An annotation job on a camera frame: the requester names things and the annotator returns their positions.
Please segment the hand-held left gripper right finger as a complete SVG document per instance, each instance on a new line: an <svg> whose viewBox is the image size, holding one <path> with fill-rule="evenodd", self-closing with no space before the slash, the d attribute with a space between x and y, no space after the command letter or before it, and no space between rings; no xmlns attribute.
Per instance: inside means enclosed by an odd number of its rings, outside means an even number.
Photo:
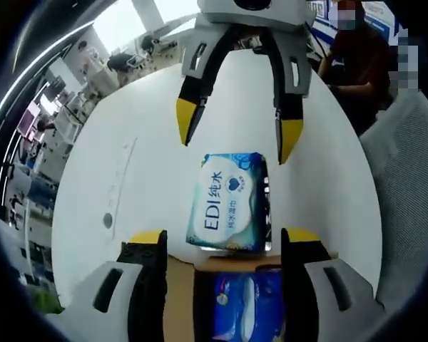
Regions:
<svg viewBox="0 0 428 342"><path fill-rule="evenodd" d="M280 238L285 341L358 341L384 316L372 285L316 234L283 228Z"/></svg>

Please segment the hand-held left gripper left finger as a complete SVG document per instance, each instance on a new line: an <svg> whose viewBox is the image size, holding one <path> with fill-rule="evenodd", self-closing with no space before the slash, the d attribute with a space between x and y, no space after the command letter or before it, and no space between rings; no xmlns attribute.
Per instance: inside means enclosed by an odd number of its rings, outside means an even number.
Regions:
<svg viewBox="0 0 428 342"><path fill-rule="evenodd" d="M163 341L168 235L138 234L76 287L55 316L68 341Z"/></svg>

